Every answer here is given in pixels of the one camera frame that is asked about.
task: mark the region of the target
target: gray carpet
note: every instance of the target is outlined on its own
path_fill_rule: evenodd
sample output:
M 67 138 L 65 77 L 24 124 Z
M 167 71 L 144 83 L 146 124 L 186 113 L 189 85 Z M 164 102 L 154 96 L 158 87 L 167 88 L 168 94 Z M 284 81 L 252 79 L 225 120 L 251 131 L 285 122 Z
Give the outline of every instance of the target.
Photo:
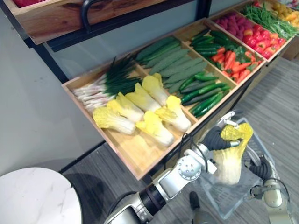
M 299 65 L 281 59 L 236 108 L 244 110 L 244 117 L 276 161 L 276 168 L 289 189 L 293 210 L 298 217 Z M 72 166 L 64 175 L 73 183 L 80 197 L 83 224 L 103 223 L 109 206 L 119 195 L 145 186 L 131 175 L 107 144 Z M 188 194 L 192 190 L 198 192 L 202 209 L 211 212 L 219 224 L 269 223 L 263 203 L 257 200 L 241 204 L 229 219 L 222 220 L 198 182 L 188 185 L 151 223 L 191 223 Z

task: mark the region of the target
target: wooden tray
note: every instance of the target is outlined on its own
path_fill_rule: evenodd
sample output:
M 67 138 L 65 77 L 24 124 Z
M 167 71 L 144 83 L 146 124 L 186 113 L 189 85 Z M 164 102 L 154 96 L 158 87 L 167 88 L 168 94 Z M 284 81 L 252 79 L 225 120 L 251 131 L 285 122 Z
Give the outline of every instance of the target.
M 3 0 L 35 44 L 81 29 L 82 0 L 46 0 L 18 8 L 13 0 Z M 89 23 L 148 7 L 166 0 L 103 0 L 88 10 Z
M 196 34 L 198 34 L 200 31 L 206 29 L 206 28 L 210 28 L 211 30 L 218 30 L 218 31 L 223 31 L 222 29 L 220 29 L 218 26 L 216 26 L 215 23 L 211 22 L 209 19 L 202 19 L 199 21 L 196 21 L 184 28 L 179 29 L 178 31 L 176 31 L 174 33 L 174 36 L 177 37 L 179 40 L 181 40 L 186 46 L 188 46 L 189 48 L 192 49 L 192 51 L 194 52 L 194 54 L 197 54 L 199 56 L 201 56 L 197 51 L 195 51 L 192 47 L 190 47 L 190 43 L 191 43 L 191 38 L 193 36 L 195 36 Z M 238 43 L 240 46 L 243 46 L 244 48 L 246 48 L 247 50 L 254 52 L 254 50 L 250 49 L 246 44 L 244 44 L 243 42 L 237 41 L 237 38 L 234 38 L 230 33 L 227 34 L 228 38 L 230 41 L 232 42 L 236 42 Z M 258 71 L 265 63 L 265 59 L 263 57 L 260 56 L 260 58 L 263 60 L 262 63 L 259 64 L 259 66 L 257 66 L 239 85 L 242 85 L 245 81 L 247 81 L 256 71 Z M 213 69 L 220 72 L 223 76 L 225 76 L 221 70 L 219 70 L 218 68 L 216 68 L 214 65 Z
M 224 15 L 227 15 L 228 13 L 231 13 L 231 12 L 235 12 L 235 13 L 238 13 L 239 15 L 245 17 L 243 14 L 240 13 L 240 11 L 242 11 L 242 9 L 246 6 L 246 4 L 241 4 L 241 5 L 238 5 L 236 7 L 233 7 L 233 8 L 228 8 L 226 9 L 225 11 L 222 11 L 218 14 L 215 14 L 215 15 L 212 15 L 209 17 L 209 20 L 213 23 L 213 25 L 215 27 L 217 27 L 219 30 L 221 30 L 223 33 L 225 33 L 226 35 L 230 36 L 231 39 L 235 40 L 236 42 L 238 42 L 239 44 L 241 44 L 242 46 L 245 46 L 246 48 L 250 49 L 250 51 L 252 52 L 255 52 L 256 55 L 258 55 L 259 57 L 262 57 L 266 62 L 270 62 L 272 61 L 284 48 L 286 45 L 288 45 L 288 43 L 290 41 L 292 41 L 293 38 L 290 38 L 289 40 L 287 40 L 281 47 L 278 51 L 275 52 L 275 54 L 273 54 L 269 59 L 263 57 L 262 55 L 260 55 L 258 52 L 256 52 L 255 50 L 253 50 L 250 46 L 248 46 L 247 44 L 245 44 L 242 40 L 236 38 L 234 35 L 232 35 L 230 32 L 226 31 L 224 28 L 222 28 L 221 26 L 219 26 L 218 24 L 216 24 L 214 22 L 214 20 L 218 19 L 218 18 L 221 18 L 222 16 Z
M 205 60 L 205 58 L 203 58 L 196 51 L 190 48 L 185 42 L 181 42 L 181 47 L 184 49 L 189 49 L 189 56 L 191 56 L 192 58 L 200 57 L 203 60 Z M 156 141 L 152 140 L 149 136 L 147 136 L 147 134 L 144 134 L 139 130 L 136 130 L 135 133 L 131 136 L 120 134 L 116 131 L 109 129 L 98 128 L 95 122 L 93 121 L 91 114 L 83 107 L 81 102 L 77 100 L 75 95 L 72 93 L 72 90 L 91 83 L 93 80 L 97 79 L 99 76 L 104 74 L 108 67 L 109 65 L 106 65 L 102 68 L 96 68 L 92 71 L 89 71 L 88 73 L 85 73 L 82 76 L 74 78 L 73 80 L 70 80 L 69 82 L 63 84 L 62 87 L 71 97 L 71 99 L 75 102 L 75 104 L 79 107 L 82 113 L 97 129 L 97 131 L 103 136 L 103 138 L 107 141 L 110 147 L 126 164 L 129 170 L 134 174 L 134 176 L 138 180 L 140 180 L 156 164 L 158 164 L 175 146 L 177 146 L 180 143 L 183 133 L 175 131 L 168 126 L 167 128 L 175 136 L 175 141 L 170 147 L 163 147 L 159 145 Z M 239 85 L 237 85 L 234 81 L 223 75 L 212 64 L 208 63 L 206 71 L 213 72 L 215 76 L 219 77 L 219 81 L 227 83 L 231 87 L 231 90 L 214 108 L 212 108 L 208 113 L 199 118 L 194 117 L 192 114 L 188 112 L 188 109 L 191 108 L 192 105 L 189 105 L 187 107 L 182 106 L 183 112 L 192 123 L 192 127 L 187 131 L 187 133 L 190 133 L 192 130 L 194 130 L 201 122 L 203 122 L 208 116 L 210 116 L 211 113 L 213 113 L 213 111 L 216 110 L 216 108 L 223 104 L 239 88 Z M 145 70 L 142 66 L 137 64 L 136 70 L 131 75 L 145 77 L 149 74 L 148 70 Z

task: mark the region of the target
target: fake vegetable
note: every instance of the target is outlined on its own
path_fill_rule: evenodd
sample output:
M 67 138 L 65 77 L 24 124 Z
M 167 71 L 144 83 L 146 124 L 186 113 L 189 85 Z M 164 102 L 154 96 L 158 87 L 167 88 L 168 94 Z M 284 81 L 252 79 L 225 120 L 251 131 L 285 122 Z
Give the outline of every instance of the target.
M 135 124 L 132 121 L 107 107 L 95 109 L 93 119 L 100 128 L 111 128 L 123 134 L 132 134 L 135 131 Z
M 181 100 L 175 96 L 169 96 L 167 107 L 164 106 L 156 110 L 156 114 L 166 123 L 173 125 L 181 132 L 186 132 L 191 127 L 191 122 L 187 119 L 181 109 Z
M 156 111 L 161 106 L 141 87 L 135 84 L 135 92 L 129 92 L 126 97 L 143 111 Z
M 146 76 L 142 81 L 142 87 L 153 97 L 160 105 L 165 106 L 168 95 L 163 89 L 162 78 L 159 73 L 152 76 Z
M 107 108 L 114 113 L 119 113 L 128 118 L 134 123 L 141 121 L 144 115 L 143 111 L 128 100 L 121 92 L 118 93 L 116 99 L 110 100 L 107 103 Z
M 224 140 L 243 139 L 237 147 L 214 151 L 214 160 L 217 163 L 217 171 L 214 176 L 223 184 L 233 185 L 239 182 L 242 169 L 242 155 L 246 145 L 253 134 L 252 127 L 247 124 L 240 124 L 236 129 L 227 125 L 221 132 Z
M 162 120 L 152 111 L 144 114 L 144 121 L 136 123 L 136 127 L 153 137 L 162 145 L 168 147 L 173 141 L 173 135 L 163 126 Z

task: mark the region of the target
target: cucumber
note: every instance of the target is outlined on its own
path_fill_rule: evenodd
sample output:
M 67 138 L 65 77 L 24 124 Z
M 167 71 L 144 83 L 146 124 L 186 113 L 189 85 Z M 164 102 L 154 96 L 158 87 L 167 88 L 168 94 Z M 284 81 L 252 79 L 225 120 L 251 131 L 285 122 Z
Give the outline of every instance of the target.
M 212 91 L 209 91 L 209 92 L 207 92 L 207 93 L 205 93 L 203 95 L 200 95 L 198 97 L 194 97 L 193 99 L 191 99 L 191 100 L 183 103 L 183 105 L 186 106 L 186 105 L 194 104 L 194 103 L 197 103 L 199 101 L 205 100 L 205 99 L 207 99 L 207 98 L 215 95 L 216 93 L 218 93 L 220 91 L 221 91 L 221 88 L 216 88 L 216 89 L 214 89 Z
M 154 59 L 155 57 L 158 57 L 158 56 L 164 54 L 165 52 L 178 47 L 179 45 L 180 45 L 180 42 L 178 40 L 172 41 L 172 42 L 160 47 L 158 50 L 156 50 L 154 53 L 150 54 L 149 56 L 143 58 L 143 61 L 150 61 L 150 60 Z
M 203 88 L 207 85 L 211 85 L 211 84 L 214 84 L 215 81 L 208 81 L 208 82 L 200 82 L 198 80 L 194 81 L 194 84 L 190 84 L 188 85 L 185 89 L 183 89 L 181 91 L 181 93 L 189 93 L 189 92 L 192 92 L 194 90 L 199 90 L 200 88 Z
M 178 73 L 178 72 L 184 71 L 185 69 L 193 67 L 193 66 L 199 64 L 200 62 L 202 62 L 202 59 L 198 57 L 198 58 L 195 58 L 195 59 L 188 61 L 184 64 L 180 64 L 176 67 L 164 69 L 163 71 L 160 72 L 160 74 L 162 77 L 169 77 L 175 73 Z
M 178 91 L 178 90 L 179 90 L 179 87 L 183 84 L 184 81 L 185 81 L 185 80 L 181 80 L 181 81 L 178 81 L 178 82 L 174 83 L 174 84 L 169 88 L 168 92 L 169 92 L 170 94 L 172 94 L 172 93 L 175 93 L 176 91 Z
M 174 75 L 172 75 L 169 79 L 166 80 L 166 83 L 174 83 L 177 81 L 180 81 L 182 79 L 187 79 L 193 75 L 195 75 L 196 73 L 202 71 L 207 65 L 207 62 L 201 62 L 191 68 L 188 68 L 182 72 L 178 72 Z
M 173 36 L 169 36 L 169 37 L 166 37 L 162 40 L 159 40 L 151 45 L 149 45 L 148 47 L 142 49 L 138 54 L 137 54 L 137 57 L 136 57 L 136 60 L 137 61 L 140 61 L 142 60 L 143 58 L 145 58 L 146 56 L 152 54 L 153 52 L 155 52 L 156 50 L 158 50 L 160 47 L 168 44 L 169 42 L 171 41 L 174 41 L 174 37 Z
M 153 75 L 156 72 L 159 72 L 163 69 L 165 69 L 167 66 L 172 64 L 173 62 L 177 61 L 178 59 L 182 58 L 188 53 L 188 49 L 182 49 L 179 51 L 176 51 L 169 55 L 168 57 L 162 59 L 160 62 L 154 65 L 154 67 L 150 70 L 149 74 Z
M 176 47 L 176 48 L 174 48 L 174 49 L 171 49 L 171 50 L 169 50 L 169 51 L 166 51 L 164 54 L 162 54 L 162 55 L 160 55 L 160 56 L 158 56 L 158 57 L 156 57 L 156 58 L 150 60 L 150 61 L 146 64 L 146 66 L 145 66 L 144 68 L 146 68 L 146 69 L 148 69 L 148 68 L 152 68 L 155 64 L 157 64 L 157 63 L 158 63 L 159 61 L 161 61 L 163 58 L 168 57 L 168 56 L 171 55 L 172 53 L 177 52 L 177 51 L 179 51 L 179 50 L 181 50 L 181 47 L 180 47 L 180 46 L 178 46 L 178 47 Z
M 170 69 L 170 68 L 176 67 L 176 66 L 178 66 L 180 64 L 183 64 L 185 62 L 189 62 L 191 60 L 192 60 L 192 58 L 189 55 L 186 55 L 185 57 L 182 57 L 182 58 L 178 59 L 177 61 L 175 61 L 174 63 L 172 63 L 171 65 L 169 65 L 166 69 Z
M 228 36 L 226 36 L 223 32 L 212 30 L 210 32 L 210 34 L 213 35 L 213 36 L 215 36 L 215 37 L 219 37 L 219 38 L 221 38 L 221 39 L 223 39 L 223 40 L 225 40 L 227 42 L 229 41 Z
M 207 99 L 205 104 L 199 106 L 196 110 L 193 111 L 193 114 L 196 117 L 202 116 L 207 113 L 212 107 L 214 107 L 220 100 L 223 98 L 223 92 L 219 92 L 216 95 L 212 96 L 211 98 Z

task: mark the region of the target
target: black metal handle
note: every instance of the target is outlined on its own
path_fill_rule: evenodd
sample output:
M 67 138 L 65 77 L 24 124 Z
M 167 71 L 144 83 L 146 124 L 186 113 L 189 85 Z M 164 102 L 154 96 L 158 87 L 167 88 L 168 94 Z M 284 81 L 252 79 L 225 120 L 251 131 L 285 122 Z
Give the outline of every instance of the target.
M 90 33 L 92 31 L 92 28 L 89 24 L 88 17 L 87 17 L 88 10 L 92 4 L 97 3 L 99 1 L 102 1 L 102 0 L 85 0 L 83 2 L 82 8 L 81 8 L 81 19 L 82 19 L 83 26 L 86 29 L 87 33 Z

